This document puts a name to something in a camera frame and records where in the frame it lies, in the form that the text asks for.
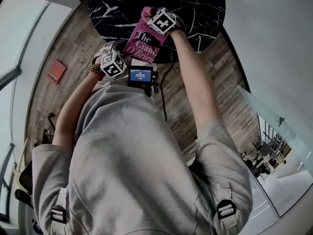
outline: black marble table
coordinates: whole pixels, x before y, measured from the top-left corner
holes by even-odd
[[[186,26],[187,38],[201,53],[216,38],[225,16],[225,0],[87,0],[89,15],[99,34],[107,41],[128,40],[144,6],[166,7],[179,15]],[[167,37],[155,63],[178,60],[172,38]]]

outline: pink book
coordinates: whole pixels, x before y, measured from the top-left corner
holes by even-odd
[[[167,36],[167,33],[157,33],[141,18],[126,44],[124,53],[151,64]]]

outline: red box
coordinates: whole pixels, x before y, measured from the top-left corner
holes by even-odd
[[[55,60],[51,66],[50,73],[48,74],[48,80],[56,85],[60,81],[65,70],[66,67],[63,66],[59,61]]]

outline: beaded bracelet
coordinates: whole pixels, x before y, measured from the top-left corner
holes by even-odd
[[[99,81],[101,81],[104,77],[102,73],[100,73],[99,71],[94,71],[92,69],[90,69],[88,73],[94,74],[99,79]]]
[[[100,65],[101,65],[101,64],[94,64],[92,67],[93,67],[93,68],[100,68]]]
[[[100,68],[91,67],[90,70],[100,72],[105,76],[105,73]]]

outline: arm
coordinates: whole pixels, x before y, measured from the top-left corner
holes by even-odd
[[[181,76],[184,81],[197,130],[208,120],[222,119],[219,112],[213,83],[203,63],[190,46],[185,33],[174,30],[171,33],[178,57]]]
[[[238,234],[252,209],[246,165],[223,123],[212,80],[201,60],[182,31],[174,30],[171,35],[198,131],[196,159],[190,169],[204,198],[208,200],[211,211],[207,219],[214,223],[217,234]],[[229,187],[230,200],[236,207],[234,226],[228,233],[228,224],[223,219],[219,220],[217,215],[217,205],[224,194],[221,194],[220,187]]]
[[[32,152],[33,206],[44,234],[51,234],[50,211],[59,191],[68,185],[72,150],[52,144],[39,145]]]
[[[55,128],[52,144],[73,149],[73,139],[82,108],[92,89],[99,79],[89,73],[84,81],[76,88],[62,108]]]

